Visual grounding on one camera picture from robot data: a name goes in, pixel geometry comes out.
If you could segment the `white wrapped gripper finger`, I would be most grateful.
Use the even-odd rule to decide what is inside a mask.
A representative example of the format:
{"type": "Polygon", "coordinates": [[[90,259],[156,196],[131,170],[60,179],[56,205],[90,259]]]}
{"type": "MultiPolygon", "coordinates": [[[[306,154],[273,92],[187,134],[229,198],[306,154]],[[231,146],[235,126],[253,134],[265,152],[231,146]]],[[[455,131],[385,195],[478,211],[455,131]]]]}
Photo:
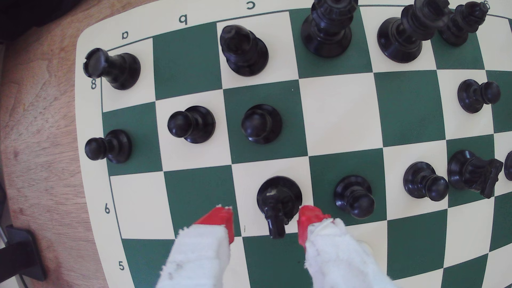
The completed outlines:
{"type": "Polygon", "coordinates": [[[394,287],[368,250],[339,218],[316,206],[298,212],[298,242],[305,250],[305,268],[313,287],[394,287]]]}
{"type": "Polygon", "coordinates": [[[156,287],[223,287],[233,242],[233,208],[218,205],[179,231],[156,287]]]}

